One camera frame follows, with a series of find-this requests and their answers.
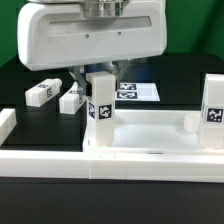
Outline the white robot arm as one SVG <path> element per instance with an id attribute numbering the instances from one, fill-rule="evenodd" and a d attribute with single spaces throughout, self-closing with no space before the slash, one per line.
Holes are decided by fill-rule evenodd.
<path id="1" fill-rule="evenodd" d="M 32 71 L 157 56 L 167 46 L 166 0 L 28 0 L 18 55 Z"/>

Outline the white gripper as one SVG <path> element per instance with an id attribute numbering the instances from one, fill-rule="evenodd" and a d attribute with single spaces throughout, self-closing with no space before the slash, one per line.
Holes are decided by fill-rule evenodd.
<path id="1" fill-rule="evenodd" d="M 92 95 L 92 84 L 80 66 L 114 61 L 119 89 L 128 60 L 164 52 L 166 0 L 28 0 L 17 43 L 20 61 L 33 71 L 70 67 L 81 96 Z"/>

